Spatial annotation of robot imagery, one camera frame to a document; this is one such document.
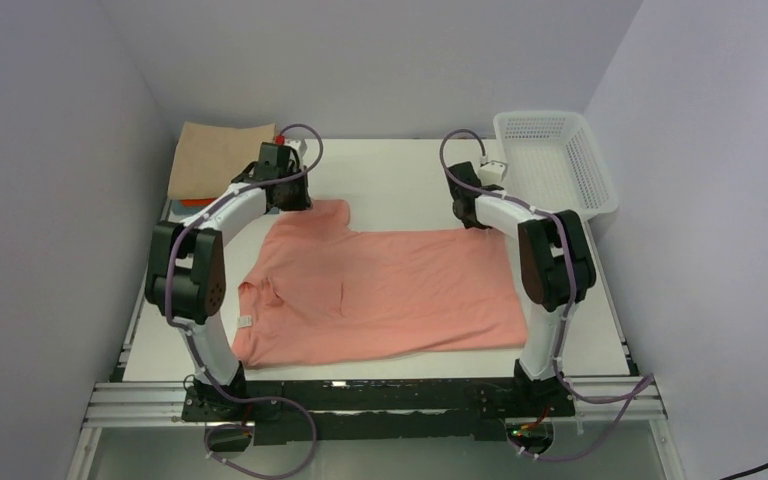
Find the pink t shirt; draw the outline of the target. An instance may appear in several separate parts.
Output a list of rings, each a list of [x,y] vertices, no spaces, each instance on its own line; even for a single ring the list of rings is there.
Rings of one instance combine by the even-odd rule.
[[[350,206],[281,215],[238,288],[231,344],[247,367],[510,348],[528,337],[504,236],[354,231]]]

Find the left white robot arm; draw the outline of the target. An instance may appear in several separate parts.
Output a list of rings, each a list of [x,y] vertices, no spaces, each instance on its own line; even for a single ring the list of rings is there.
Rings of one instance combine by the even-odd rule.
[[[178,330],[194,364],[194,383],[212,386],[208,407],[224,420],[247,406],[244,367],[232,352],[221,319],[228,293],[224,252],[253,221],[267,213],[312,206],[304,141],[278,138],[261,144],[256,161],[215,200],[183,221],[152,229],[145,300]]]

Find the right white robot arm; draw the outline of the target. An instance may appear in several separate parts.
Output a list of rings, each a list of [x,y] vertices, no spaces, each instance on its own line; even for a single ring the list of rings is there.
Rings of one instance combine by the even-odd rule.
[[[511,401],[534,415],[566,386],[561,379],[566,329],[597,280],[579,215],[533,207],[499,186],[484,187],[469,162],[444,173],[455,217],[467,229],[494,229],[513,242],[515,283],[524,290],[529,337],[515,364]]]

